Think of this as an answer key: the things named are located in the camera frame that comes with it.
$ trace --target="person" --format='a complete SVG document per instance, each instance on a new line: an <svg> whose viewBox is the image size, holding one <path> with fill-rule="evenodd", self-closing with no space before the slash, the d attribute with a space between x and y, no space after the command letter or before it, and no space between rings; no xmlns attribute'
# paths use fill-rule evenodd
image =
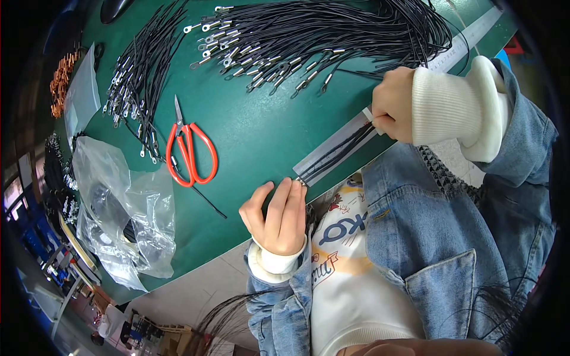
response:
<svg viewBox="0 0 570 356"><path fill-rule="evenodd" d="M387 72L372 114L399 143L332 192L314 232L307 188L291 178L265 217L272 182L239 209L253 238L248 293L226 305L247 303L265 355L508 352L555 234L556 128L504 63L482 56L464 78ZM426 146L451 138L486 173L480 188Z"/></svg>
<svg viewBox="0 0 570 356"><path fill-rule="evenodd" d="M119 338L121 339L121 342L125 345L127 350L130 350L133 347L133 345L129 342L129 339L134 339L131 336L131 328L133 326L133 317L135 316L135 314L138 314L138 313L139 312L132 309L131 315L129 316L127 321L123 322L123 327L121 328L121 336Z"/></svg>
<svg viewBox="0 0 570 356"><path fill-rule="evenodd" d="M121 327L121 335L119 338L128 350L132 348L132 345L129 342L129 338L131 334L133 316L135 314L138 314L138 312L132 309L131 315L127 319L125 311L129 303L130 302L126 302L118 306L107 304L105 307L101 308L101 302L99 300L95 300L94 298L93 304L97 307L99 312L103 314L101 321L99 322L99 326L97 327L97 331L91 334L91 341L94 344L102 346L105 342L105 339L111 336L115 330L117 330L119 325L121 325L121 322L123 322L123 325Z"/></svg>

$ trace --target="clear plastic bag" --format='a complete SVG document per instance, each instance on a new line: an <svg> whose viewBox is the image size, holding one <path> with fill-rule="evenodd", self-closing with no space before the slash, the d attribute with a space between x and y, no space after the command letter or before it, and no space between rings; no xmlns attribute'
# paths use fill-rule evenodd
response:
<svg viewBox="0 0 570 356"><path fill-rule="evenodd" d="M91 45L77 73L67 90L63 103L63 117L66 122L67 143L71 147L73 136L83 131L89 121L101 108L99 88L95 79L95 43Z"/></svg>
<svg viewBox="0 0 570 356"><path fill-rule="evenodd" d="M73 166L82 199L78 238L113 279L146 291L138 272L172 277L174 196L166 166L130 171L120 149L91 137L77 139Z"/></svg>

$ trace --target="hand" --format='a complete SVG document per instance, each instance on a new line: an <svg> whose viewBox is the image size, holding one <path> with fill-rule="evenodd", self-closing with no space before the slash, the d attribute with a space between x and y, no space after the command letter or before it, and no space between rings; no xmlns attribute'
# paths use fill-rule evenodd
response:
<svg viewBox="0 0 570 356"><path fill-rule="evenodd" d="M239 214L261 247L276 255L291 256L299 252L305 242L307 187L286 177L277 187L264 220L261 206L273 187L273 182L267 182L257 188L239 208Z"/></svg>
<svg viewBox="0 0 570 356"><path fill-rule="evenodd" d="M393 140L412 143L412 85L414 70L388 71L372 92L372 125Z"/></svg>

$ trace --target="red scissor handle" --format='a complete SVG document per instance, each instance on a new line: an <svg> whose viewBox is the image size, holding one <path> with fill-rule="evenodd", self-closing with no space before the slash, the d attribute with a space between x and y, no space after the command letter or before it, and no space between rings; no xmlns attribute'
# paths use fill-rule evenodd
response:
<svg viewBox="0 0 570 356"><path fill-rule="evenodd" d="M172 130L170 130L170 136L168 137L168 143L166 145L167 159L170 159L170 156L172 155L172 144L174 143L174 137L176 136L176 131L178 131L178 125L174 123L174 125L172 126ZM168 172L170 172L172 178L179 185L186 188L191 187L194 184L194 182L197 182L198 184L206 184L210 182L214 178L216 172L218 171L218 155L215 151L214 145L212 144L210 139L204 134L204 132L202 132L202 130L194 123L182 126L181 131L183 131L184 135L186 136L186 146L184 145L184 141L182 140L181 136L176 137L176 141L178 142L178 147L182 152L182 159L184 160L186 168L188 169L188 176L190 177L190 182L186 182L182 178L180 178L180 176L174 170L172 162L168 162L167 164ZM210 172L210 175L208 175L208 177L205 179L202 179L198 176L198 171L196 169L196 159L194 158L194 146L192 145L192 131L196 132L196 134L200 137L200 139L204 142L204 144L206 144L208 150L210 151L210 156L212 158L212 170Z"/></svg>

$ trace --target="metal ruler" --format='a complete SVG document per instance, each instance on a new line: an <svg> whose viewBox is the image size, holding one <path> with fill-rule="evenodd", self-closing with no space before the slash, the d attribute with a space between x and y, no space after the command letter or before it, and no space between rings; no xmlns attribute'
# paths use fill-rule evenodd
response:
<svg viewBox="0 0 570 356"><path fill-rule="evenodd" d="M469 44L469 49L472 49L479 41L491 30L491 28L495 25L497 20L501 17L502 11L499 10L497 7L491 8L487 11L483 16L475 20L472 24L467 26L461 33L467 39L467 43ZM459 61L467 55L467 43L463 40L463 36L461 34L453 37L451 40L451 49L447 52L440 53L439 55L435 56L432 60L427 63L428 69L434 72L443 72L447 73L450 69L453 68L454 65L459 63ZM304 172L307 168L309 168L314 162L318 161L323 155L329 152L332 148L339 144L339 142L343 142L348 137L350 137L358 128L365 125L368 121L372 121L372 113L370 105L364 108L361 112L359 112L352 120L348 121L343 127L341 127L337 132L335 132L332 136L330 136L326 141L324 141L319 147L317 147L313 152L311 152L308 156L303 158L302 161L297 163L295 167L293 167L293 171L297 175ZM382 132L379 129L376 129L377 133L382 135ZM331 170L336 168L339 164L341 164L345 159L347 159L350 155L354 152L359 150L364 144L374 137L376 133L373 131L368 136L366 136L362 142L356 145L346 156L344 156L339 162L334 164L332 167L327 169L326 171L322 172L315 178L311 179L308 182L305 182L309 187L314 185L318 182L321 178L327 175ZM329 155L329 159L334 158L335 153ZM318 169L320 165L327 163L328 159L324 159L320 162L316 167L313 169Z"/></svg>

